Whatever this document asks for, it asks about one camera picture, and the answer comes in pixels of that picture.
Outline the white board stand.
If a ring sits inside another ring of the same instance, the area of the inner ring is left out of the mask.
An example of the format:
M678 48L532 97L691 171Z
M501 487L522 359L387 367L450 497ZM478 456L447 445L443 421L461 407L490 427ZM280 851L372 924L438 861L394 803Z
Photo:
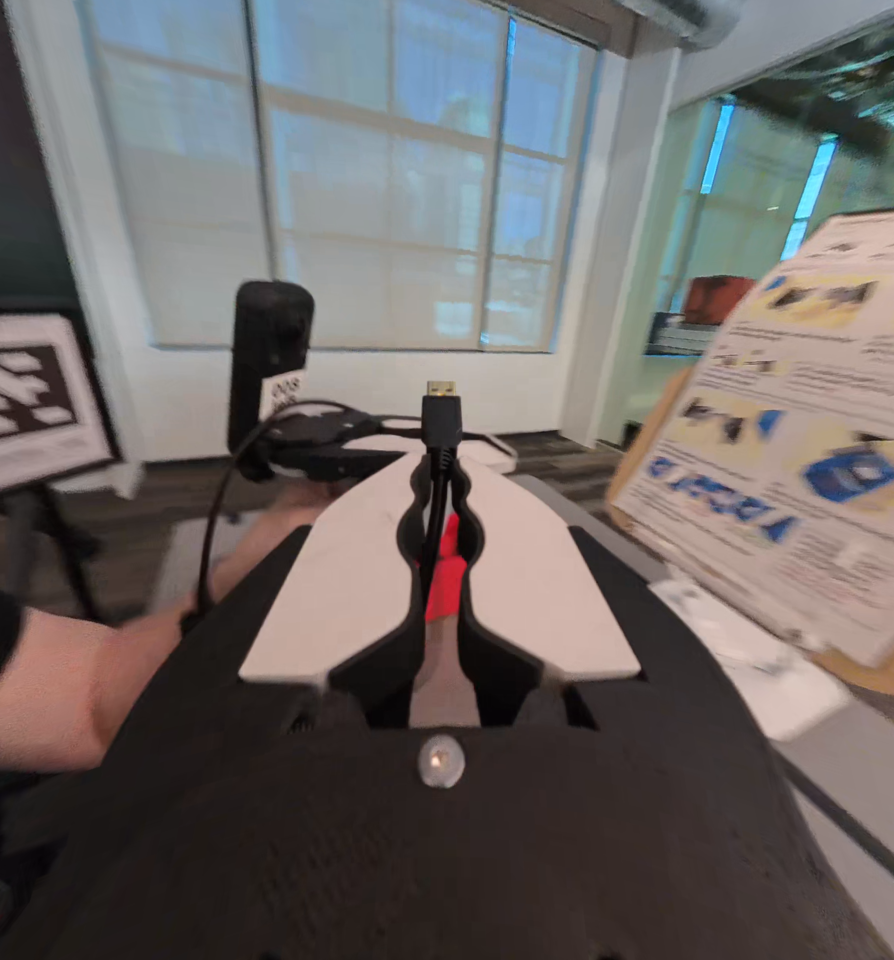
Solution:
M649 588L712 654L768 739L792 741L850 704L842 682L695 582Z

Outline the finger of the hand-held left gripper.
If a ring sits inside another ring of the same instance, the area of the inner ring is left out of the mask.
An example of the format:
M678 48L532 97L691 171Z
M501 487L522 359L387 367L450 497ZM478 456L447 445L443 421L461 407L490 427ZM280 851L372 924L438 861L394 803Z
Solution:
M354 438L342 445L342 450L357 453L424 453L426 447L419 431L395 431ZM518 466L518 455L505 442L489 435L465 438L457 450L459 456L475 460L497 474L513 474Z

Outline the red-brown box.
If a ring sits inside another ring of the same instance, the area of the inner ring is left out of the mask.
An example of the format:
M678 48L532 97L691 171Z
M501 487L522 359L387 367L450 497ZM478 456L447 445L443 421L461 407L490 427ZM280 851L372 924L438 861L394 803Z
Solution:
M694 278L684 305L684 323L717 327L730 316L757 281L741 275L716 274Z

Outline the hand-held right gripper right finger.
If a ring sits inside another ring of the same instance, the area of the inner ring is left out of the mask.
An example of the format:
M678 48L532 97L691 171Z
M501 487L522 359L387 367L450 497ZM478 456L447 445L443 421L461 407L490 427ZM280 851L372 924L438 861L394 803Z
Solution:
M529 490L461 456L453 473L460 668L479 723L509 726L542 687L637 678L642 666L573 528Z

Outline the person's left forearm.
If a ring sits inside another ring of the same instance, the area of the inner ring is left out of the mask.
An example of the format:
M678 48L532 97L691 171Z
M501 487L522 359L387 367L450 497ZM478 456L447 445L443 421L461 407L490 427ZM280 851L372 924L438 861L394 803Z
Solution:
M25 607L0 668L0 770L98 766L192 607L188 595L117 628Z

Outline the large window with blinds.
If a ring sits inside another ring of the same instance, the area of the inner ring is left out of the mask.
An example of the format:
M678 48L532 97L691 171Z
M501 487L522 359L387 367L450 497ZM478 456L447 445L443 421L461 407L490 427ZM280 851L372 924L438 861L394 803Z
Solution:
M156 347L229 347L273 279L321 349L553 350L591 45L484 2L76 7Z

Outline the instruction poster board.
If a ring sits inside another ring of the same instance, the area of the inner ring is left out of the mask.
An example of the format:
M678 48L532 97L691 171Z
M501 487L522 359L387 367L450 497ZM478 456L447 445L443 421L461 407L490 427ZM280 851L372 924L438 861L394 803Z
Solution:
M674 380L609 488L677 573L894 696L894 209L837 214Z

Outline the red plastic bin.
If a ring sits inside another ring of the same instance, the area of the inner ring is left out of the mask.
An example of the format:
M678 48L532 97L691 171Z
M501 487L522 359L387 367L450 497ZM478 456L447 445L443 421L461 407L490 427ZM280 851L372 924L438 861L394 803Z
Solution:
M426 609L426 622L456 617L460 609L467 564L458 547L459 519L452 512L445 521Z

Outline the silver round air duct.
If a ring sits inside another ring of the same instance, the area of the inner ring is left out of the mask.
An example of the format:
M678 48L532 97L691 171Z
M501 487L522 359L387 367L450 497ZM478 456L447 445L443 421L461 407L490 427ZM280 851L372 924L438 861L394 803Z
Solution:
M664 29L689 50L709 50L741 22L746 1L619 1L640 18Z

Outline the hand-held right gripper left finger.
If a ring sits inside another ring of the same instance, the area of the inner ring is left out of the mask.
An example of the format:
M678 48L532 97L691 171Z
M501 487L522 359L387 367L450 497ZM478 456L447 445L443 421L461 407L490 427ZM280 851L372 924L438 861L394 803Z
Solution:
M349 694L371 726L407 728L426 655L419 565L428 497L427 457L407 453L324 510L238 678Z

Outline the person's left hand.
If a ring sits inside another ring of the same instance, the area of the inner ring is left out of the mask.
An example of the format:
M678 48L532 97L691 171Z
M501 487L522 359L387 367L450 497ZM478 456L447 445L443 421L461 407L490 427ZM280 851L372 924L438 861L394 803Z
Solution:
M225 598L265 557L297 529L311 526L344 493L342 484L287 478L234 550L210 574L210 596Z

